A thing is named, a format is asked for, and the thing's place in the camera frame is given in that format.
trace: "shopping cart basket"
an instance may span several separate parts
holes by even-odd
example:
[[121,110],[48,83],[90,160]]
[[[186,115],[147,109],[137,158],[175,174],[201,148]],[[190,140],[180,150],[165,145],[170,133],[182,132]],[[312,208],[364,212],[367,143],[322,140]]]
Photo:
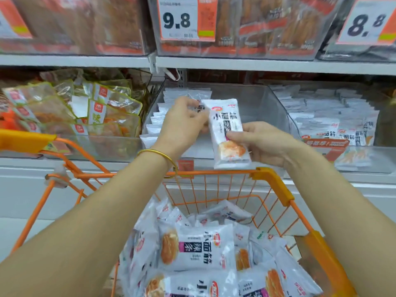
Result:
[[[79,151],[87,160],[90,160],[100,169],[101,173],[83,173],[65,155],[43,150],[48,143],[53,141],[68,144]],[[97,187],[90,183],[89,180],[93,179],[98,185],[102,185],[99,179],[108,179],[115,175],[115,173],[107,170],[77,144],[66,139],[58,138],[56,135],[0,130],[0,150],[57,156],[63,159],[64,167],[72,173],[74,178],[80,179],[93,191],[96,191]],[[303,227],[305,230],[305,235],[303,236],[304,244],[309,248],[310,253],[325,273],[331,285],[330,293],[326,293],[325,291],[326,296],[356,296],[354,288],[333,251],[328,247],[320,233],[312,228],[296,205],[293,195],[274,170],[270,168],[257,168],[256,170],[239,171],[183,171],[179,172],[179,174],[169,172],[168,176],[175,177],[173,179],[164,179],[162,185],[157,189],[155,196],[159,200],[160,196],[167,196],[175,206],[178,206],[186,214],[199,213],[208,206],[227,199],[239,207],[254,213],[252,220],[249,222],[269,234],[285,236],[293,228],[297,227],[301,229]],[[57,184],[64,184],[78,194],[76,205],[80,203],[82,198],[88,197],[84,193],[84,189],[77,188],[65,175],[56,173],[47,174],[46,179],[48,180],[47,188],[28,219],[12,252],[19,248],[26,240],[51,191]],[[269,184],[270,189],[268,191],[262,190],[259,187],[258,183],[263,181]],[[295,243],[288,244],[289,251],[295,247]],[[118,264],[115,266],[112,297],[116,289],[117,270]]]

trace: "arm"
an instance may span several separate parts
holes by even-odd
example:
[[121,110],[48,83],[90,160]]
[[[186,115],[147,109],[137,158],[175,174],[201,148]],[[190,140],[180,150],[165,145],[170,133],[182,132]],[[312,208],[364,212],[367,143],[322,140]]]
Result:
[[[180,98],[152,147],[177,160],[196,140],[207,113]],[[144,152],[124,170],[0,264],[0,296],[97,296],[128,235],[171,163]]]
[[244,130],[227,135],[255,161],[286,169],[359,296],[393,295],[396,224],[310,146],[264,122]]

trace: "shopping cart handle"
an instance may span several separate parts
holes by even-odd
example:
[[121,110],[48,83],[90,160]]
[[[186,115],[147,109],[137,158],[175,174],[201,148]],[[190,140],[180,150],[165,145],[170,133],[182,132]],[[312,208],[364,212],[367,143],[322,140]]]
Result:
[[0,129],[0,150],[39,153],[55,139],[55,134]]

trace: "shopping cart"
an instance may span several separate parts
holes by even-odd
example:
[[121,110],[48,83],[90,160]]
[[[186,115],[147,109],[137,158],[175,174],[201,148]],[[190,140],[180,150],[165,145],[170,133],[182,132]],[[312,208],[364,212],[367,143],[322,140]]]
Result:
[[[87,160],[90,160],[101,173],[83,173],[72,161],[63,154],[43,150],[50,142],[61,142],[79,151]],[[72,141],[58,138],[56,135],[27,133],[13,130],[0,130],[0,150],[17,152],[42,153],[57,156],[64,161],[64,167],[72,173],[73,177],[80,179],[93,191],[97,187],[90,183],[95,180],[102,185],[100,179],[109,179],[115,175],[89,155],[84,149]],[[356,292],[348,280],[341,264],[336,259],[333,251],[328,247],[320,233],[312,228],[308,220],[296,205],[293,195],[286,188],[280,177],[270,168],[257,168],[256,170],[240,171],[183,171],[176,174],[169,172],[173,179],[164,179],[155,196],[167,196],[175,206],[186,214],[199,213],[212,204],[227,199],[254,213],[250,223],[260,230],[273,235],[285,236],[294,228],[304,228],[305,235],[301,237],[309,249],[314,260],[327,278],[331,289],[324,290],[325,296],[352,297]],[[64,174],[47,174],[48,182],[42,198],[29,217],[26,226],[19,236],[12,252],[19,248],[27,238],[40,211],[45,205],[51,191],[59,184],[72,188],[77,194],[76,205],[82,198],[88,196],[84,189],[77,188]],[[262,190],[258,183],[269,184],[268,191]],[[296,248],[296,243],[288,244],[288,250]],[[112,287],[112,297],[115,294],[117,282],[117,263]]]

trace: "store shelf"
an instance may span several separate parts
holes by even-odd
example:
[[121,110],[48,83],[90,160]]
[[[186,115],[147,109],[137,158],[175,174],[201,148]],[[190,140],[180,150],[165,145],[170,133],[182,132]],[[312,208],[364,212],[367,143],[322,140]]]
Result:
[[0,55],[2,66],[86,66],[154,68],[155,53],[148,56]]
[[396,75],[396,63],[156,57],[159,68]]

